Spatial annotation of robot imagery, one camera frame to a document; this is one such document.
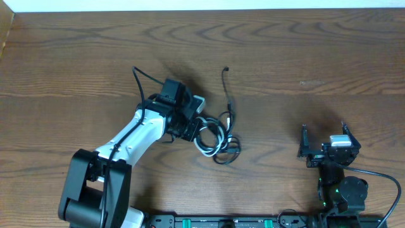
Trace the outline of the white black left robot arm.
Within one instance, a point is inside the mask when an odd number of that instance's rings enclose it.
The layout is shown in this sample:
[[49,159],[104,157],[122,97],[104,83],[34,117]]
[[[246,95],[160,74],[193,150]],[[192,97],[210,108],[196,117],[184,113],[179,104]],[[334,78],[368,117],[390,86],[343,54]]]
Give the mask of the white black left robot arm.
[[58,217],[70,227],[142,227],[144,213],[129,205],[132,169],[165,134],[193,141],[204,106],[205,99],[186,85],[165,80],[161,92],[143,98],[114,138],[73,155]]

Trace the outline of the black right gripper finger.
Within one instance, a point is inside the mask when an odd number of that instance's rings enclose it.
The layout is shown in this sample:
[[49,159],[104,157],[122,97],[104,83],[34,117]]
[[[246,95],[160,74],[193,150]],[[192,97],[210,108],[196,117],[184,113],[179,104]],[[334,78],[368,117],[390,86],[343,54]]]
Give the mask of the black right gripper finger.
[[309,149],[308,131],[306,129],[306,124],[303,124],[301,129],[300,152],[307,149]]
[[359,147],[359,142],[358,142],[358,140],[353,136],[353,134],[352,134],[351,131],[349,130],[347,124],[344,123],[344,122],[342,122],[342,132],[343,132],[344,134],[346,134],[346,135],[349,136],[349,138],[350,138],[350,140],[351,140],[351,142],[352,142],[352,145],[353,145],[355,148],[358,148],[358,147]]

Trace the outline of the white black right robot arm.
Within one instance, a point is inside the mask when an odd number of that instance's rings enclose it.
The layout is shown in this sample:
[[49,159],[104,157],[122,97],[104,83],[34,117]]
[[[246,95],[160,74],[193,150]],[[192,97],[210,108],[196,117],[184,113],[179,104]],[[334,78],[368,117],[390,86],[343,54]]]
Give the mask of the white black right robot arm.
[[342,125],[341,134],[330,136],[330,141],[324,142],[320,149],[310,147],[307,128],[302,126],[298,156],[306,159],[308,168],[319,171],[318,197],[325,207],[320,220],[345,214],[355,216],[365,209],[368,183],[344,173],[360,149],[360,143],[346,124]]

